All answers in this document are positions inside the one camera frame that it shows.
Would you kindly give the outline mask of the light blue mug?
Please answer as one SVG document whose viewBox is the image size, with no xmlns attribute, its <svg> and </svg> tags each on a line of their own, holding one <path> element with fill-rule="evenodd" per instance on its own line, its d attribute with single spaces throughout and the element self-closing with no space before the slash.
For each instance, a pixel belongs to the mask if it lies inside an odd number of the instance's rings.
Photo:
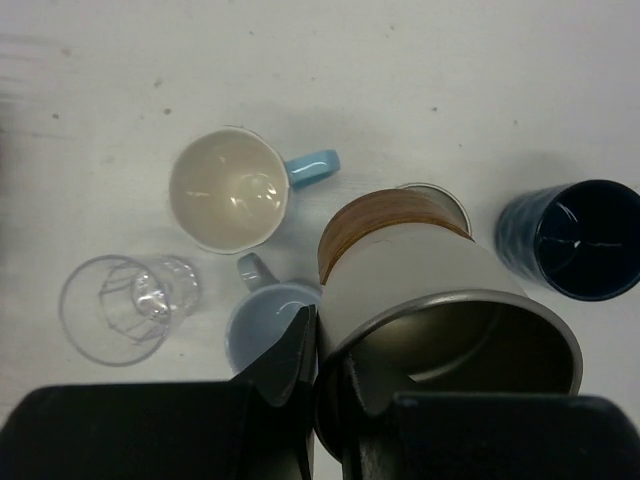
<svg viewBox="0 0 640 480">
<path fill-rule="evenodd" d="M 340 167 L 333 149 L 286 161 L 256 133 L 227 126 L 177 155 L 169 176 L 169 209 L 201 248 L 236 254 L 276 232 L 292 190 L 325 180 Z"/>
</svg>

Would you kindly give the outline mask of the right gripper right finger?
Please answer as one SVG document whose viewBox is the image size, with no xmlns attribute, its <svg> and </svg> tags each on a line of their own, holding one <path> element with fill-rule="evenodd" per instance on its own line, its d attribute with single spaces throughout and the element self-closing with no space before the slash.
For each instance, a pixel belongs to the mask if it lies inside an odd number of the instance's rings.
<svg viewBox="0 0 640 480">
<path fill-rule="evenodd" d="M 346 479 L 636 479 L 639 433 L 594 396 L 435 394 L 375 355 L 342 367 Z"/>
</svg>

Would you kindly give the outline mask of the beige brown-striped cup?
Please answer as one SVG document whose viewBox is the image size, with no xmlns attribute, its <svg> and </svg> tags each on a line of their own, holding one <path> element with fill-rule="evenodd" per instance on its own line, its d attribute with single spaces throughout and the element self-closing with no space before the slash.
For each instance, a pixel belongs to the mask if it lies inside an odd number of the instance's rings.
<svg viewBox="0 0 640 480">
<path fill-rule="evenodd" d="M 432 201 L 448 210 L 460 227 L 468 235 L 472 235 L 472 226 L 466 209 L 462 203 L 445 188 L 432 183 L 414 182 L 399 185 L 398 189 L 411 190 L 428 196 Z"/>
</svg>

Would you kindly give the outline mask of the dark blue mug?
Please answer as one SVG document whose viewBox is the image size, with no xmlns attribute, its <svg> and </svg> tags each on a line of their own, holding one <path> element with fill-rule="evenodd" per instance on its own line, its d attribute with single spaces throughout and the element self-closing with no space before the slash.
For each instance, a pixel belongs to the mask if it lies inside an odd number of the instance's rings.
<svg viewBox="0 0 640 480">
<path fill-rule="evenodd" d="M 525 279 L 579 301 L 613 299 L 639 283 L 639 194 L 602 179 L 525 192 L 500 213 L 494 245 Z"/>
</svg>

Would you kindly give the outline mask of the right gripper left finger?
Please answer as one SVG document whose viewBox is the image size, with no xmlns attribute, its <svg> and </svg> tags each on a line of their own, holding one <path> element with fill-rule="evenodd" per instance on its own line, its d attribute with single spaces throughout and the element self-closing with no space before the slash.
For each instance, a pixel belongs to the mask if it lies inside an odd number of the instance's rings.
<svg viewBox="0 0 640 480">
<path fill-rule="evenodd" d="M 228 381 L 61 385 L 1 430 L 5 479 L 308 479 L 314 307 Z"/>
</svg>

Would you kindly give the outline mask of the clear glass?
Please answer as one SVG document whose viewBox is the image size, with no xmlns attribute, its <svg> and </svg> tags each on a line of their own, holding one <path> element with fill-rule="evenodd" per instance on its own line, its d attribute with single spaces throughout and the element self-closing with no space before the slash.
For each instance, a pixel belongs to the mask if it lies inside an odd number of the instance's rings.
<svg viewBox="0 0 640 480">
<path fill-rule="evenodd" d="M 194 265 L 169 254 L 106 254 L 73 270 L 58 300 L 70 344 L 108 367 L 146 360 L 199 306 L 202 282 Z"/>
</svg>

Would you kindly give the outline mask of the white upside-down cup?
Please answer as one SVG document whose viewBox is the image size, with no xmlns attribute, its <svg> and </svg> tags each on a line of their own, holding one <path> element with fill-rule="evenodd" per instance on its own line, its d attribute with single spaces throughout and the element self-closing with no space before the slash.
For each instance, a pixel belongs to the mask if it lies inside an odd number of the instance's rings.
<svg viewBox="0 0 640 480">
<path fill-rule="evenodd" d="M 278 280 L 255 253 L 237 261 L 249 290 L 235 307 L 226 331 L 234 376 L 227 384 L 251 389 L 274 408 L 305 409 L 317 370 L 317 307 L 321 292 L 301 281 Z"/>
</svg>

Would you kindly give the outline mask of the beige cup with brown band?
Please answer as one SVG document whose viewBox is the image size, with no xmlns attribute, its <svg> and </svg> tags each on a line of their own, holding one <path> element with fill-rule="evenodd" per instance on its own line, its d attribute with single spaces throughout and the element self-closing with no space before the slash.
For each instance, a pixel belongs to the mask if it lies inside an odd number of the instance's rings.
<svg viewBox="0 0 640 480">
<path fill-rule="evenodd" d="M 338 373 L 357 349 L 434 392 L 576 394 L 579 343 L 445 207 L 385 189 L 342 207 L 317 251 L 316 434 L 342 455 Z"/>
</svg>

